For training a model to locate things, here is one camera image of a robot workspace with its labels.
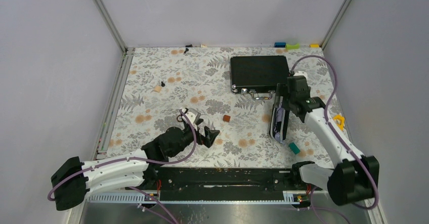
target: green block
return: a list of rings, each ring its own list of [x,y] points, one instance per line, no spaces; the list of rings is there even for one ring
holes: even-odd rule
[[[296,50],[296,49],[299,49],[299,43],[297,43],[297,44],[286,44],[286,49],[287,50]]]
[[[293,142],[289,143],[289,148],[293,151],[293,153],[295,153],[295,155],[301,151]]]

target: black briefcase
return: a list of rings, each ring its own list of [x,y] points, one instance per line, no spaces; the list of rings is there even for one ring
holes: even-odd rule
[[[285,56],[236,56],[231,58],[231,91],[251,94],[256,100],[271,99],[278,83],[287,83],[289,67]],[[269,97],[255,97],[269,93]]]

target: blue block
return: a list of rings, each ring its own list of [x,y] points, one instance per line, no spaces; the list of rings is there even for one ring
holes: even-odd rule
[[[286,42],[275,42],[274,43],[274,48],[285,48],[286,47]]]

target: small wooden block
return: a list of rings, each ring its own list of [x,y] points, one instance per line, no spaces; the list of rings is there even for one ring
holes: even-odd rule
[[[160,92],[161,90],[162,90],[162,87],[161,86],[159,86],[159,85],[157,85],[156,87],[154,87],[154,89],[153,89],[155,92]]]
[[[229,122],[231,117],[229,115],[224,115],[224,121]]]

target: metal floor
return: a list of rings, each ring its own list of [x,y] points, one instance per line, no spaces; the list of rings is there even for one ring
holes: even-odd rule
[[[353,205],[335,206],[323,193],[315,193],[315,206],[333,208],[343,213],[351,223],[371,223],[368,212]],[[167,223],[160,217],[142,212],[136,204],[87,203],[81,224]],[[170,204],[166,207],[181,223],[321,223],[312,210],[289,210],[290,205],[268,204]],[[152,208],[165,214],[159,206]],[[341,216],[324,210],[318,214],[326,223],[347,223]]]

